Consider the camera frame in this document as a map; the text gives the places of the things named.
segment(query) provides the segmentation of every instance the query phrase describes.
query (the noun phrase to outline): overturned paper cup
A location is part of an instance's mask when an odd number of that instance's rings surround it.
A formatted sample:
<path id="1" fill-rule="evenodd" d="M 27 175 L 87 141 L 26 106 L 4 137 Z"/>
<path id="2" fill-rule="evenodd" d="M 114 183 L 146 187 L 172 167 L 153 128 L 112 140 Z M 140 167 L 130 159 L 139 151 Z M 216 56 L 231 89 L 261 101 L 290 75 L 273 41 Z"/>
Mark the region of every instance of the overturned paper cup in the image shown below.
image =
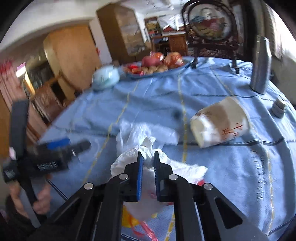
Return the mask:
<path id="1" fill-rule="evenodd" d="M 248 113 L 235 97 L 226 97 L 201 109 L 190 120 L 190 128 L 200 148 L 242 136 L 250 126 Z"/>

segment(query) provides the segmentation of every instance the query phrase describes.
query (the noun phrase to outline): person's sleeve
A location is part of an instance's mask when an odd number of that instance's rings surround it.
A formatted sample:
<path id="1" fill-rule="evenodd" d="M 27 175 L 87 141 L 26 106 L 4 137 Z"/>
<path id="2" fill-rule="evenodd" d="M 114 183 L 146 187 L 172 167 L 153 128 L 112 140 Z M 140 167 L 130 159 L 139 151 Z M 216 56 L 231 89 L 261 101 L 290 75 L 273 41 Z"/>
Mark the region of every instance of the person's sleeve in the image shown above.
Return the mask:
<path id="1" fill-rule="evenodd" d="M 28 218 L 16 211 L 10 196 L 6 198 L 6 213 L 11 240 L 25 241 L 36 230 Z"/>

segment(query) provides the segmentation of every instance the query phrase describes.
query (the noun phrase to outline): thermos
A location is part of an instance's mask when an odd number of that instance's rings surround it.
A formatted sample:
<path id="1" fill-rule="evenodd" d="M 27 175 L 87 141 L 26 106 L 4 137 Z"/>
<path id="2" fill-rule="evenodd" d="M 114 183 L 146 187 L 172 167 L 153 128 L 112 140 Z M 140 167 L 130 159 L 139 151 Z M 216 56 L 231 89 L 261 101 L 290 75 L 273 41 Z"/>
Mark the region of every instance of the thermos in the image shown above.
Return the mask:
<path id="1" fill-rule="evenodd" d="M 250 87 L 259 94 L 264 94 L 268 85 L 271 70 L 271 52 L 269 40 L 257 35 L 255 61 L 253 63 Z"/>

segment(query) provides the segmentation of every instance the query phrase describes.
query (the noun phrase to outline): white plastic bag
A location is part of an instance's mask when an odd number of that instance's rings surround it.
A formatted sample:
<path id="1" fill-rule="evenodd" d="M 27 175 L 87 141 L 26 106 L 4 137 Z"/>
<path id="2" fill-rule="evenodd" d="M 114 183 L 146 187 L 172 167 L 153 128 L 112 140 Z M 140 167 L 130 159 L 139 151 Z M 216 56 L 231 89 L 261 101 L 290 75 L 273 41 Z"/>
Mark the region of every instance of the white plastic bag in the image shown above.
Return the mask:
<path id="1" fill-rule="evenodd" d="M 141 145 L 146 137 L 155 137 L 161 147 L 164 144 L 177 145 L 179 141 L 179 134 L 171 128 L 146 122 L 130 123 L 122 120 L 119 134 L 116 137 L 117 156 Z"/>
<path id="2" fill-rule="evenodd" d="M 155 137 L 146 137 L 142 145 L 137 145 L 122 153 L 111 165 L 112 177 L 124 172 L 127 164 L 137 161 L 140 151 L 144 160 L 141 198 L 138 202 L 124 202 L 124 205 L 131 215 L 139 221 L 145 221 L 151 218 L 151 215 L 159 212 L 166 203 L 160 203 L 156 199 L 155 176 L 153 166 L 153 156 L 156 151 L 159 153 L 159 159 L 163 163 L 170 164 L 175 174 L 187 179 L 188 182 L 197 184 L 203 179 L 207 171 L 206 167 L 198 165 L 187 165 L 169 159 L 161 149 L 152 149 Z"/>

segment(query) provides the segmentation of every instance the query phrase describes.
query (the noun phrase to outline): ceiling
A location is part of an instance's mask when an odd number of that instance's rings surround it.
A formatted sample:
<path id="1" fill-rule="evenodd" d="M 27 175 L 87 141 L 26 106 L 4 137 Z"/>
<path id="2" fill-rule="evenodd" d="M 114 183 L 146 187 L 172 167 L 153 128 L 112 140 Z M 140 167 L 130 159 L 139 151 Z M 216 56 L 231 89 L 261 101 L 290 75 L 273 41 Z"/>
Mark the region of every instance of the ceiling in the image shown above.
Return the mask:
<path id="1" fill-rule="evenodd" d="M 181 9 L 188 0 L 123 0 L 121 5 L 143 14 Z"/>

